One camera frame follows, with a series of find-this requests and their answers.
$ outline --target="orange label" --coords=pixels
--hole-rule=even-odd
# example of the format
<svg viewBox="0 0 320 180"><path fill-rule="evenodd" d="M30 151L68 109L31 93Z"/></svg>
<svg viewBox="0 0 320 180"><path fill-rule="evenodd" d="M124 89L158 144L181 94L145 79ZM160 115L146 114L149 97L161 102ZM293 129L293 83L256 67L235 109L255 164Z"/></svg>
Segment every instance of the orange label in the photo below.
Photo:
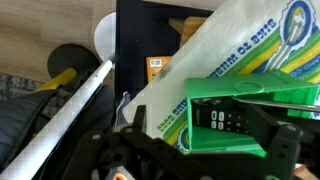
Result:
<svg viewBox="0 0 320 180"><path fill-rule="evenodd" d="M171 60L172 56L147 57L148 83L160 72L160 70Z"/></svg>

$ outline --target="wooden surface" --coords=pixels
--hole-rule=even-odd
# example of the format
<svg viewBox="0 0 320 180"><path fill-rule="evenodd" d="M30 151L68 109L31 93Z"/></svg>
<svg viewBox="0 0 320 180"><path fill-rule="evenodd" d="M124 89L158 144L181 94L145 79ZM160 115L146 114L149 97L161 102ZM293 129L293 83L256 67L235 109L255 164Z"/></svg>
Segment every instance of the wooden surface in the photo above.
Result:
<svg viewBox="0 0 320 180"><path fill-rule="evenodd" d="M75 43L96 54L95 28L115 7L115 0L1 0L0 72L44 82L55 47Z"/></svg>
<svg viewBox="0 0 320 180"><path fill-rule="evenodd" d="M174 18L169 19L169 25L173 29L175 29L179 34L182 34L183 23L184 21L181 19L174 19Z"/></svg>
<svg viewBox="0 0 320 180"><path fill-rule="evenodd" d="M197 32L200 26L206 21L203 17L189 17L183 23L180 48Z"/></svg>

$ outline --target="green plastic device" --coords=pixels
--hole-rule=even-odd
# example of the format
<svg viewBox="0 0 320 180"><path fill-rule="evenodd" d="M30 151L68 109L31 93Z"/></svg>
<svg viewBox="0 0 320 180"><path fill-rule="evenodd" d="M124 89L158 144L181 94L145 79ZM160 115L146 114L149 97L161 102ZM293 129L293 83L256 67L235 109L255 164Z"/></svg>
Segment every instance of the green plastic device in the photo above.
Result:
<svg viewBox="0 0 320 180"><path fill-rule="evenodd" d="M245 151L264 157L265 152L252 136L192 125L191 100L219 96L250 95L263 100L313 105L318 94L315 84L295 79L281 71L219 78L192 78L185 81L188 103L188 131L192 152ZM301 111L288 115L310 117Z"/></svg>

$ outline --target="white pole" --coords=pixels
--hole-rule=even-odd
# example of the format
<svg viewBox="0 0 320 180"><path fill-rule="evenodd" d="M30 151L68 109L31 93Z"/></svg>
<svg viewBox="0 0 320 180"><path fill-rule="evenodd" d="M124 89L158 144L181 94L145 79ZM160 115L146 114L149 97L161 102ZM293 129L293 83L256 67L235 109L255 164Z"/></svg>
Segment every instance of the white pole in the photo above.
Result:
<svg viewBox="0 0 320 180"><path fill-rule="evenodd" d="M112 68L103 62L40 133L2 172L0 179L31 179Z"/></svg>

